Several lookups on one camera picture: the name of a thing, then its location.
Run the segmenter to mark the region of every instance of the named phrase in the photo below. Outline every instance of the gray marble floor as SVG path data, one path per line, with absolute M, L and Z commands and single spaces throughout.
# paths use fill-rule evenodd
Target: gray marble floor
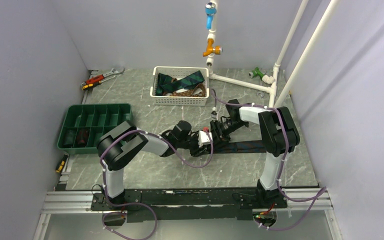
M 182 118 L 192 125 L 193 130 L 208 127 L 214 100 L 210 97 L 206 106 L 167 106 L 153 105 L 150 88 L 153 84 L 152 69 L 128 69 L 124 74 L 93 89 L 88 104 L 130 103 L 133 121 L 141 129 L 160 133 L 171 129 Z M 220 69 L 215 73 L 221 76 L 259 84 L 257 78 L 248 77 L 249 69 Z M 279 75 L 278 93 L 285 85 L 282 74 Z M 210 80 L 210 87 L 217 96 L 228 101 L 238 99 L 240 103 L 259 103 L 267 105 L 269 95 L 257 96 L 257 90 Z M 295 152 L 289 155 L 282 181 L 284 186 L 314 186 L 317 184 L 307 147 L 301 134 L 297 116 L 291 99 L 285 100 L 295 119 L 301 136 L 301 143 Z M 219 116 L 227 115 L 224 105 L 217 104 Z M 231 135 L 232 141 L 261 139 L 260 128 L 250 124 Z M 187 161 L 202 165 L 208 156 L 190 157 L 189 151 L 183 152 Z M 196 169 L 183 165 L 176 155 L 162 158 L 151 153 L 139 153 L 124 170 L 125 188 L 203 188 L 203 187 L 254 187 L 264 169 L 265 153 L 215 154 L 209 165 Z M 102 169 L 97 154 L 75 155 L 69 175 L 67 190 L 88 190 L 95 183 L 102 183 Z

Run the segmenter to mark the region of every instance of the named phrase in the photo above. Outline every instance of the yellow screwdriver handle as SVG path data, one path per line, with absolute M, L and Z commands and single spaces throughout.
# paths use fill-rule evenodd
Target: yellow screwdriver handle
M 93 89 L 94 87 L 98 86 L 98 85 L 101 85 L 101 81 L 98 81 L 98 82 L 95 82 L 95 83 L 91 83 L 91 84 L 86 84 L 84 86 L 81 87 L 81 89 L 83 89 L 83 91 L 87 90 L 87 89 Z

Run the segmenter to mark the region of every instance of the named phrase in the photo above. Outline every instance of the screwdriver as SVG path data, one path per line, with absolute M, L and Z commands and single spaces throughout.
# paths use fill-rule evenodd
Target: screwdriver
M 61 173 L 61 171 L 63 170 L 64 166 L 66 165 L 66 162 L 67 162 L 68 158 L 69 158 L 69 156 L 67 154 L 64 154 L 64 156 L 61 158 L 61 160 L 59 160 L 58 165 L 55 168 L 55 172 Z
M 100 80 L 100 81 L 96 81 L 96 82 L 93 82 L 93 83 L 90 83 L 90 84 L 86 84 L 86 85 L 83 85 L 81 87 L 81 89 L 83 89 L 83 91 L 86 91 L 88 89 L 93 89 L 94 87 L 98 86 L 98 85 L 101 85 L 103 82 L 105 81 L 108 81 L 108 80 L 111 80 L 115 78 L 115 76 L 113 77 L 110 77 L 110 78 L 105 78 L 104 80 Z

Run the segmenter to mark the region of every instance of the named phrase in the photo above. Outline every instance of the green valve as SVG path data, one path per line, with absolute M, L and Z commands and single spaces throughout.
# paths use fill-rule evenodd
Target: green valve
M 250 71 L 248 74 L 249 74 L 249 77 L 252 79 L 257 77 L 257 76 L 259 76 L 260 79 L 263 79 L 263 77 L 264 77 L 264 73 L 262 73 L 258 67 L 256 67 L 254 70 Z

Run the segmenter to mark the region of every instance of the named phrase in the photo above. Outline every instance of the orange valve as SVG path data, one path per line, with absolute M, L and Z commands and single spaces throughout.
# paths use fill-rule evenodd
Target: orange valve
M 202 53 L 203 57 L 207 57 L 210 54 L 216 54 L 220 55 L 222 53 L 222 47 L 221 46 L 215 46 L 213 47 L 214 39 L 208 38 L 208 45 L 206 46 L 206 51 Z

